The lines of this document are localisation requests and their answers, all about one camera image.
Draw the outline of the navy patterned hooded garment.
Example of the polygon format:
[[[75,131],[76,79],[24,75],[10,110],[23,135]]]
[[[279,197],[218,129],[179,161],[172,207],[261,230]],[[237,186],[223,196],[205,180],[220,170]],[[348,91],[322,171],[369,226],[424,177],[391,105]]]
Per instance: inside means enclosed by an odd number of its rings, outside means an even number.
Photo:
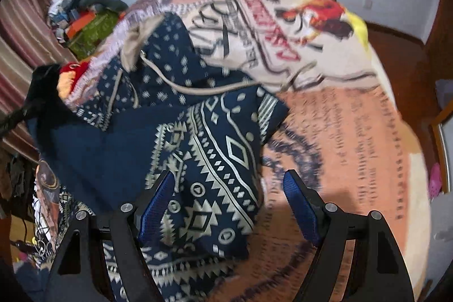
[[[86,104],[62,101],[62,123],[28,130],[72,198],[96,214],[173,173],[144,258],[165,301],[202,301],[249,254],[262,146],[288,113],[243,72],[209,66],[181,18],[166,13],[152,18],[130,67],[113,57]]]

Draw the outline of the red plush toy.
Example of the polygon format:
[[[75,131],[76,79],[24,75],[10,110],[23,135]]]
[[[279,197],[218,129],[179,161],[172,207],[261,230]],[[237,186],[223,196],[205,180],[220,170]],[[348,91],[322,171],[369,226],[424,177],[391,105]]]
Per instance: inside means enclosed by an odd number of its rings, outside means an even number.
[[[87,71],[89,60],[77,63],[68,63],[61,67],[57,83],[59,97],[64,100],[74,90],[74,86]]]

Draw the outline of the striped curtain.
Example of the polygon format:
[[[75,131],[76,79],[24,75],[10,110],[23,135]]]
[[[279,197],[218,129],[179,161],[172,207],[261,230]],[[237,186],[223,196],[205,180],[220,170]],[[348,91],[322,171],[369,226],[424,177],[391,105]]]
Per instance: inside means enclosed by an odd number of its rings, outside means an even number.
[[[51,4],[52,0],[1,0],[2,115],[25,102],[36,67],[76,60],[47,25]]]

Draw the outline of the green storage box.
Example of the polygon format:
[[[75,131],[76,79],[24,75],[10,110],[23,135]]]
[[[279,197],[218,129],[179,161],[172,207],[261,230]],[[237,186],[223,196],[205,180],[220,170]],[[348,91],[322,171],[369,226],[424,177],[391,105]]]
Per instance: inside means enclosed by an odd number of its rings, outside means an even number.
[[[68,49],[79,61],[92,56],[112,33],[118,21],[118,14],[110,10],[97,13],[91,23],[68,41]]]

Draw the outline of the orange box on pile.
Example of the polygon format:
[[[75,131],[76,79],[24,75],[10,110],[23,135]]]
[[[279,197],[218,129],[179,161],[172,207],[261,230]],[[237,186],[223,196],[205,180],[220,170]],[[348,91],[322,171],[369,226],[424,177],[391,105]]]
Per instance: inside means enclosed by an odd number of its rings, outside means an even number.
[[[72,22],[66,29],[65,33],[68,39],[74,38],[85,26],[91,23],[96,17],[94,12],[85,12],[78,20]]]

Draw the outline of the pink plush toy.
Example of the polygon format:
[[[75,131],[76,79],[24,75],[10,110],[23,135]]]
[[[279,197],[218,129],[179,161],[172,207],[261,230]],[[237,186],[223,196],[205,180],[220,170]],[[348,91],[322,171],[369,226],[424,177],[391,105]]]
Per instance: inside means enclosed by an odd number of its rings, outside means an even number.
[[[431,167],[428,179],[428,195],[430,200],[438,197],[442,192],[441,166],[438,162],[436,162]]]

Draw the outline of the grey plush pillow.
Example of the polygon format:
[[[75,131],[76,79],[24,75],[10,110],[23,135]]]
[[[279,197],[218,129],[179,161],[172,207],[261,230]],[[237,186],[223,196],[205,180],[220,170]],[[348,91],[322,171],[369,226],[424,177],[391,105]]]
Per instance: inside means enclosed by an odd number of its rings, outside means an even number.
[[[106,8],[117,13],[124,12],[128,9],[128,5],[121,0],[80,0],[78,8],[81,11],[86,11],[96,5],[100,5],[102,8]]]

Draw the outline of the newspaper print bedspread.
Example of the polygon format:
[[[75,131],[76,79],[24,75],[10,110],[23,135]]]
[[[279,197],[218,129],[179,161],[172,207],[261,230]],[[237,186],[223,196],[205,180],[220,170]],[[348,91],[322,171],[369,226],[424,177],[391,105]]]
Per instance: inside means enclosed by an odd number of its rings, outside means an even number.
[[[241,71],[287,105],[287,117],[262,146],[262,204],[249,254],[205,298],[282,301],[295,292],[308,263],[296,253],[296,221],[283,194],[287,169],[345,210],[381,211],[412,283],[421,280],[428,244],[423,155],[388,96],[374,50],[366,52],[346,11],[333,0],[139,0],[62,100],[70,110],[86,104],[111,59],[130,67],[152,18],[172,13],[209,66]]]

